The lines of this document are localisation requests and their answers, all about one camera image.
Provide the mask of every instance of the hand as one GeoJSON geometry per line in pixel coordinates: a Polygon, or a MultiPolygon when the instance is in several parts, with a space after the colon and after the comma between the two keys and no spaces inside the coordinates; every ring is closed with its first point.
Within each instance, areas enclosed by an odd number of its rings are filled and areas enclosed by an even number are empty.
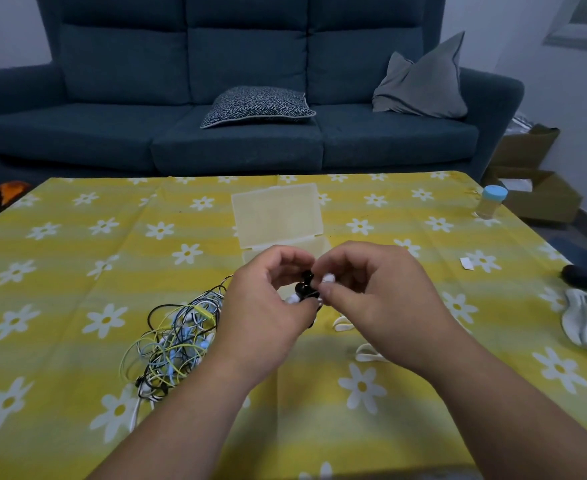
{"type": "Polygon", "coordinates": [[[420,263],[400,246],[346,242],[321,256],[312,287],[390,362],[423,375],[444,344],[467,333],[420,263]],[[336,283],[320,283],[326,273],[336,283]]]}
{"type": "Polygon", "coordinates": [[[236,271],[205,360],[224,360],[247,377],[251,388],[282,365],[296,339],[314,322],[319,300],[290,305],[276,290],[301,281],[314,261],[301,249],[272,246],[236,271]]]}

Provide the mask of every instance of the yellow floral tablecloth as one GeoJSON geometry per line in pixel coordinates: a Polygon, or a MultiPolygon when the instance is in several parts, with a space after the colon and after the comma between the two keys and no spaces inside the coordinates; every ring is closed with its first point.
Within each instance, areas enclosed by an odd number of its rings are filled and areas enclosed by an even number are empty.
{"type": "MultiPolygon", "coordinates": [[[[475,218],[478,187],[461,173],[54,178],[0,215],[0,478],[81,478],[103,460],[128,433],[135,392],[117,369],[148,312],[242,265],[231,194],[309,182],[332,246],[408,248],[458,322],[587,427],[587,353],[559,325],[566,261],[505,208],[475,218]]],[[[337,316],[323,308],[250,393],[220,478],[472,462],[429,384],[354,362],[364,340],[333,331],[337,316]]]]}

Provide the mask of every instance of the patterned pillow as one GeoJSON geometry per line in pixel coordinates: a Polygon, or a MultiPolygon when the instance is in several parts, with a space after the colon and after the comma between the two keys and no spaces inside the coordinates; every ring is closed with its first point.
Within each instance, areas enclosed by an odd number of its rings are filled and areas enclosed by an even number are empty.
{"type": "Polygon", "coordinates": [[[202,120],[201,128],[212,128],[243,120],[306,121],[316,115],[305,94],[291,89],[237,86],[218,96],[202,120]]]}

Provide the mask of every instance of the person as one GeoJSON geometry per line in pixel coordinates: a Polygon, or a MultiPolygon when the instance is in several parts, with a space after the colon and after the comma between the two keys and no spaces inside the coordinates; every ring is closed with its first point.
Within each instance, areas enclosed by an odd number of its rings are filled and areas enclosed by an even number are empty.
{"type": "Polygon", "coordinates": [[[309,268],[326,305],[434,387],[485,478],[587,479],[587,431],[460,327],[406,250],[368,242],[317,261],[274,246],[241,267],[201,364],[89,478],[207,478],[249,391],[315,318],[317,299],[290,305],[276,292],[309,268]],[[337,282],[320,283],[326,273],[337,282]]]}

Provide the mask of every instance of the blue sofa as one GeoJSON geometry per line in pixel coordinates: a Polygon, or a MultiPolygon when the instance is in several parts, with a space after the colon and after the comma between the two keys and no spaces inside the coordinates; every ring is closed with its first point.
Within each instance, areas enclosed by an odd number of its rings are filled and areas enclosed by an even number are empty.
{"type": "Polygon", "coordinates": [[[522,84],[462,69],[462,120],[372,112],[445,0],[38,0],[51,64],[0,70],[0,182],[456,169],[479,180],[522,84]],[[304,91],[303,124],[200,129],[233,86],[304,91]]]}

